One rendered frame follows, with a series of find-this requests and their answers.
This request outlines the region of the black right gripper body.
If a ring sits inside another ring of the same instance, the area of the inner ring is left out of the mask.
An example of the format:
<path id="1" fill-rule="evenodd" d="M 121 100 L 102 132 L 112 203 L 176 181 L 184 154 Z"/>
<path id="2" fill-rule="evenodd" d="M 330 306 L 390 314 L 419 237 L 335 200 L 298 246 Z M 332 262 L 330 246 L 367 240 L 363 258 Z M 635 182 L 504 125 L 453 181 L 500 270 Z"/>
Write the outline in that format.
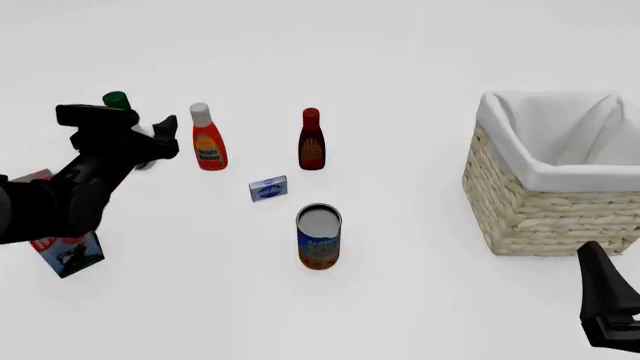
<path id="1" fill-rule="evenodd" d="M 581 320 L 592 347 L 640 353 L 640 320 L 630 315 L 610 315 Z"/>

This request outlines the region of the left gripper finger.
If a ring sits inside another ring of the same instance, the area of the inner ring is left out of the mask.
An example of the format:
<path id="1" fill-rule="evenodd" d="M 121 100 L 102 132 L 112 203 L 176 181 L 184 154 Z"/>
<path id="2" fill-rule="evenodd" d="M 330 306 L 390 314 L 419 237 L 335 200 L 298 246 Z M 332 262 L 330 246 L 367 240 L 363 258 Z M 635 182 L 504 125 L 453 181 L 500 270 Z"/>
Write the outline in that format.
<path id="1" fill-rule="evenodd" d="M 170 115 L 162 122 L 152 125 L 153 137 L 160 141 L 175 140 L 178 129 L 178 120 L 175 115 Z"/>

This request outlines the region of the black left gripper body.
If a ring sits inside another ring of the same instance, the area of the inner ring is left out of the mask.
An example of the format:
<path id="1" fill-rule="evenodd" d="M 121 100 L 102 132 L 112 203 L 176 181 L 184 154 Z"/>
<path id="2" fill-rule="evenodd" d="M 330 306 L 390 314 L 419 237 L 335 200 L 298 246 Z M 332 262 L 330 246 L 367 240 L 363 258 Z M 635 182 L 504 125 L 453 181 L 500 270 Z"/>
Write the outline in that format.
<path id="1" fill-rule="evenodd" d="M 175 158 L 180 150 L 178 141 L 160 141 L 137 133 L 130 128 L 111 130 L 79 128 L 71 137 L 71 143 L 79 155 L 70 167 L 88 166 L 95 161 L 105 161 L 116 166 L 134 165 Z"/>

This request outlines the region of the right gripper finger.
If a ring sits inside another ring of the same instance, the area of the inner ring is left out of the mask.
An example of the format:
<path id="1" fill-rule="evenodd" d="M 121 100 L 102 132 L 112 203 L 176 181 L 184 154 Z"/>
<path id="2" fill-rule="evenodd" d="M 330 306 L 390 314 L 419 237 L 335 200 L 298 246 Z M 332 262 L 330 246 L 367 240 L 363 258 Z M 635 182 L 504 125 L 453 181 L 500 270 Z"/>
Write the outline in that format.
<path id="1" fill-rule="evenodd" d="M 578 251 L 582 278 L 580 320 L 603 320 L 609 326 L 632 326 L 632 287 L 602 246 L 586 242 Z"/>

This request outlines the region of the orange ketchup bottle white cap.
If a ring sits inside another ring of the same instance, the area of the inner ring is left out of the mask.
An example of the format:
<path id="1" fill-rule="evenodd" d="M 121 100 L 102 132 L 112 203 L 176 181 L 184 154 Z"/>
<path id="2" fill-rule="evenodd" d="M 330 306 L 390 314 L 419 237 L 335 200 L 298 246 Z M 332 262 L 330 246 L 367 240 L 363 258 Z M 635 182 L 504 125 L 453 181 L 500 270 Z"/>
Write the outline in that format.
<path id="1" fill-rule="evenodd" d="M 226 147 L 205 103 L 189 107 L 193 121 L 193 147 L 197 163 L 202 170 L 224 170 L 228 165 Z"/>

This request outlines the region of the pale wicker basket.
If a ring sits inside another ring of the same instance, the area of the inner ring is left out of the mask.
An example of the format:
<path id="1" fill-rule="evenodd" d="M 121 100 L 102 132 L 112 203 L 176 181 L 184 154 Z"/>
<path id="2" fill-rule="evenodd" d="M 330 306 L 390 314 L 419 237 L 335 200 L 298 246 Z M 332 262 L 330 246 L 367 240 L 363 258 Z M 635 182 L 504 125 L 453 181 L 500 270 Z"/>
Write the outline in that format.
<path id="1" fill-rule="evenodd" d="M 474 128 L 462 187 L 496 255 L 572 256 L 589 241 L 619 255 L 640 239 L 640 191 L 531 191 L 499 163 L 481 126 Z"/>

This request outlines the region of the white cloth basket liner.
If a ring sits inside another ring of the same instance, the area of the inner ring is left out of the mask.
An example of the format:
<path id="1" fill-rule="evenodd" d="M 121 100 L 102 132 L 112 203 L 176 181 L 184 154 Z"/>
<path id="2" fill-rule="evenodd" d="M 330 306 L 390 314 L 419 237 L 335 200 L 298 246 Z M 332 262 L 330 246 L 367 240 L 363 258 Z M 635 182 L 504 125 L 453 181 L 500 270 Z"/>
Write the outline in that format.
<path id="1" fill-rule="evenodd" d="M 640 191 L 640 106 L 616 92 L 487 92 L 476 122 L 530 191 Z"/>

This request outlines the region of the white bottle with green cap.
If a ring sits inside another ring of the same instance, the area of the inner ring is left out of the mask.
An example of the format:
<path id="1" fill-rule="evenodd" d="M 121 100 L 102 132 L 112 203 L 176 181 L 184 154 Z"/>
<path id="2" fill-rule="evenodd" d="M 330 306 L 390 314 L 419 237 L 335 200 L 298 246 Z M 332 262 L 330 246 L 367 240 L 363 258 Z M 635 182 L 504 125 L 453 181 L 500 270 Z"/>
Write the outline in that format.
<path id="1" fill-rule="evenodd" d="M 131 104 L 125 92 L 121 92 L 121 91 L 108 92 L 107 94 L 103 95 L 102 101 L 106 107 L 113 107 L 113 108 L 122 109 L 122 110 L 132 109 Z M 133 131 L 136 131 L 137 133 L 145 134 L 149 137 L 154 137 L 155 135 L 153 127 L 151 125 L 141 125 L 140 123 L 137 123 L 131 129 Z M 139 170 L 139 171 L 148 170 L 151 167 L 153 167 L 154 164 L 155 164 L 155 161 L 138 164 L 135 167 L 135 170 Z"/>

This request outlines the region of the small blue white box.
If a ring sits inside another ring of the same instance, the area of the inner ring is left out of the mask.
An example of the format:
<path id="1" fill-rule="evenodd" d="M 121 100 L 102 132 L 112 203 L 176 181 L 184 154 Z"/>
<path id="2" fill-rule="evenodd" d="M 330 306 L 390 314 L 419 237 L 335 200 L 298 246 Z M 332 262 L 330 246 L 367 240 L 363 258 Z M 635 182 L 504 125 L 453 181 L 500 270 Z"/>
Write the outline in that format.
<path id="1" fill-rule="evenodd" d="M 286 176 L 277 176 L 248 185 L 251 200 L 258 202 L 272 197 L 278 197 L 288 193 L 288 180 Z"/>

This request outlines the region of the red blue printed carton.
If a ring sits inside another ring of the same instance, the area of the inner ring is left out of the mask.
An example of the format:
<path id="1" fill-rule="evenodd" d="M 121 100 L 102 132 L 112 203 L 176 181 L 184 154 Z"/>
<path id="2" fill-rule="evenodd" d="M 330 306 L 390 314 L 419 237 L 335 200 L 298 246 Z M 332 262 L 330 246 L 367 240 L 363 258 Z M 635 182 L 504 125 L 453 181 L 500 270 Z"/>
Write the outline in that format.
<path id="1" fill-rule="evenodd" d="M 61 278 L 104 259 L 95 229 L 109 187 L 74 175 L 44 169 L 13 180 L 0 176 L 0 243 L 30 242 Z"/>

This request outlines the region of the dark red sauce bottle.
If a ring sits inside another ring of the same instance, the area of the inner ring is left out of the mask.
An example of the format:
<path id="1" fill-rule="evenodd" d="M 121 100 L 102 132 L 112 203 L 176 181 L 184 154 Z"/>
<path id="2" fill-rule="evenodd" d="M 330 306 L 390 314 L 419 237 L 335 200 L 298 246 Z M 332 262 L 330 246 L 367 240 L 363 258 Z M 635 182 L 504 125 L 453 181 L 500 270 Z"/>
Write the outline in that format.
<path id="1" fill-rule="evenodd" d="M 303 170 L 321 170 L 326 163 L 325 140 L 320 128 L 320 112 L 307 108 L 302 113 L 303 126 L 298 143 L 298 161 Z"/>

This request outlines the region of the blue soup tin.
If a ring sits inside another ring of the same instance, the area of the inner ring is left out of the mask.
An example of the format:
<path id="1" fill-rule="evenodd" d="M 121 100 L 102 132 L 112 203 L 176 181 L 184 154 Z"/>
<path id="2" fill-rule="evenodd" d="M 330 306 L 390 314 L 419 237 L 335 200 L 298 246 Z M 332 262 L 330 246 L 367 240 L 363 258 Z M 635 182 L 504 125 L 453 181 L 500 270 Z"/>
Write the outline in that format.
<path id="1" fill-rule="evenodd" d="M 339 260 L 342 217 L 333 206 L 312 203 L 296 215 L 298 255 L 309 269 L 325 270 Z"/>

